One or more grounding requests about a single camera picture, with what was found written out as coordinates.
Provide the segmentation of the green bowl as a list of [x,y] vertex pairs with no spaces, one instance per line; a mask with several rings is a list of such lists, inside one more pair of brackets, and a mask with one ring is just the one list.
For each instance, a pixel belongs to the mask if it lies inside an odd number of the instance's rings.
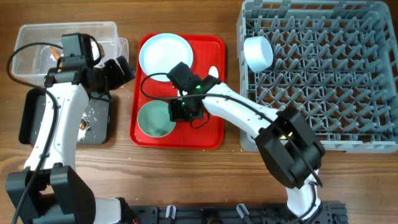
[[137,114],[139,129],[152,138],[162,138],[170,134],[176,122],[170,120],[169,104],[152,100],[144,104]]

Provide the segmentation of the white plastic spoon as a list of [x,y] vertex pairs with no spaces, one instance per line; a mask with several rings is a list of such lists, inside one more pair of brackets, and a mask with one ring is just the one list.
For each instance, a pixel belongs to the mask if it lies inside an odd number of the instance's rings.
[[211,75],[212,77],[219,78],[218,69],[215,66],[210,67],[208,74]]

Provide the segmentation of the light blue plate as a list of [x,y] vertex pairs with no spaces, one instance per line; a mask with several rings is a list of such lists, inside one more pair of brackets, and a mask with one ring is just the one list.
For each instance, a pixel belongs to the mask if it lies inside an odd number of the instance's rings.
[[177,34],[163,33],[150,37],[139,51],[139,65],[146,75],[164,73],[151,77],[158,82],[169,82],[166,74],[180,62],[191,67],[193,49]]

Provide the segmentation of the brown food scrap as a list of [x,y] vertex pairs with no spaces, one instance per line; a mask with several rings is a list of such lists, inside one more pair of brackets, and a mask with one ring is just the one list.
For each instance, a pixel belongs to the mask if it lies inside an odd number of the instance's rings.
[[87,130],[89,128],[90,128],[89,122],[87,120],[85,120],[85,119],[81,119],[81,121],[80,121],[80,129],[82,131],[84,131],[84,130]]

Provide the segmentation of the orange carrot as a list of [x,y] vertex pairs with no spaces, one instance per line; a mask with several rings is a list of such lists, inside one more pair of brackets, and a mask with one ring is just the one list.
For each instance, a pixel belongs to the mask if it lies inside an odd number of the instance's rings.
[[58,59],[62,57],[62,54],[55,47],[49,47],[49,49],[50,49],[52,58],[57,62]]

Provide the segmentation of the white rice pile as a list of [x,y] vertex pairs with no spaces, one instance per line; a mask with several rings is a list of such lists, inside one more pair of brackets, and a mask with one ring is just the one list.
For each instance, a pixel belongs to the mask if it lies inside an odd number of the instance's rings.
[[[89,116],[84,112],[83,115],[82,115],[82,117],[81,117],[81,119],[85,119],[85,120],[87,120],[87,121],[89,122],[88,118],[89,118]],[[78,130],[78,139],[77,139],[77,141],[80,142],[80,141],[84,140],[84,139],[86,138],[86,133],[87,133],[90,129],[91,129],[91,124],[90,124],[90,128],[87,129],[87,130],[84,130],[84,131],[82,131],[82,130],[80,129],[80,127],[79,127],[79,130]]]

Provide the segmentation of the light blue rice bowl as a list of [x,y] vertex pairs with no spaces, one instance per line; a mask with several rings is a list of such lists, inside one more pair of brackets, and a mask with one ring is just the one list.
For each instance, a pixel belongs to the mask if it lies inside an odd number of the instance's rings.
[[262,72],[273,63],[272,47],[264,36],[247,38],[244,41],[243,51],[245,61],[254,73]]

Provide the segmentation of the white tissue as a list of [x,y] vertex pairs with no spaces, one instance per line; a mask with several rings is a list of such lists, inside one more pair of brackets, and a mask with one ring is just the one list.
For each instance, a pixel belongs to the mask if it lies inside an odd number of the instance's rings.
[[92,49],[92,53],[93,53],[93,58],[97,59],[98,57],[103,58],[104,54],[103,54],[103,48],[102,47],[98,47],[97,44],[94,41],[91,41],[91,49]]

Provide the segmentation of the yellow cup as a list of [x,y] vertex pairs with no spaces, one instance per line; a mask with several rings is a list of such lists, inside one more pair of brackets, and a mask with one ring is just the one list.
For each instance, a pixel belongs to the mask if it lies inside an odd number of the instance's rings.
[[289,133],[288,135],[282,135],[279,139],[280,140],[288,140],[289,138],[291,138],[293,135],[293,133]]

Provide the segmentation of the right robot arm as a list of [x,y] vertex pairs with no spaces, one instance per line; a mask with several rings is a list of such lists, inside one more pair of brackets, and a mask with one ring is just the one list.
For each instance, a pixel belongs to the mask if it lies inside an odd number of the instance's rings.
[[253,138],[267,170],[285,186],[288,209],[297,221],[309,220],[320,206],[317,173],[325,148],[301,112],[293,107],[280,111],[259,105],[234,92],[211,75],[200,78],[183,62],[167,74],[180,92],[177,120],[193,118],[203,111],[223,118]]

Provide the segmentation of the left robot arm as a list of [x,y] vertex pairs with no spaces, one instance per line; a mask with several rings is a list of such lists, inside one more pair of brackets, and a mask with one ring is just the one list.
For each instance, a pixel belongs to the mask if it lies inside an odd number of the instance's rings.
[[100,67],[96,39],[88,34],[62,36],[63,55],[49,69],[39,90],[45,111],[34,148],[20,172],[8,175],[6,192],[14,220],[24,223],[138,223],[122,197],[97,198],[75,170],[78,129],[90,100],[109,102],[111,91],[135,77],[124,57]]

